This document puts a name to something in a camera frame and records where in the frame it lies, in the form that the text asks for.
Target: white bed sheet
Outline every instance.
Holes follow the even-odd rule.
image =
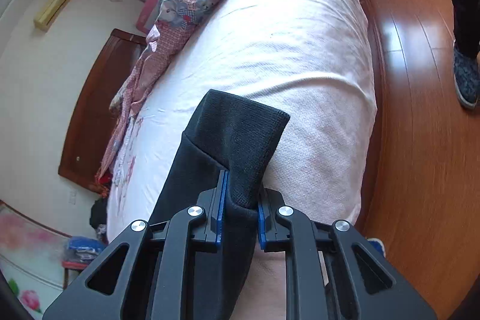
[[[159,79],[124,141],[108,239],[148,220],[210,88],[289,113],[265,186],[311,219],[354,222],[376,113],[373,81],[359,0],[224,0]],[[285,318],[283,259],[256,250],[233,318]]]

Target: pink flower painting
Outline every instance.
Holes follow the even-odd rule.
[[[62,245],[62,238],[11,212],[0,214],[0,226],[0,248],[35,251]]]
[[[42,313],[40,310],[40,299],[35,290],[24,290],[20,295],[20,302],[31,310]]]

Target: black gripper frame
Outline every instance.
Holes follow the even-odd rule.
[[[350,223],[338,220],[330,226],[294,208],[279,210],[282,206],[278,191],[261,189],[259,242],[265,252],[285,252],[286,320],[437,319],[419,293]]]
[[[217,252],[229,173],[171,220],[131,223],[46,309],[44,320],[184,320],[194,252]]]

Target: folded clothes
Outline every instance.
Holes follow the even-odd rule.
[[[105,244],[83,236],[72,236],[65,246],[63,253],[64,262],[90,263],[100,252],[105,249]]]

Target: wall outlet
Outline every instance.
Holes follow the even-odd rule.
[[[68,202],[72,205],[75,205],[76,200],[77,200],[77,190],[70,190],[70,197],[68,199]]]

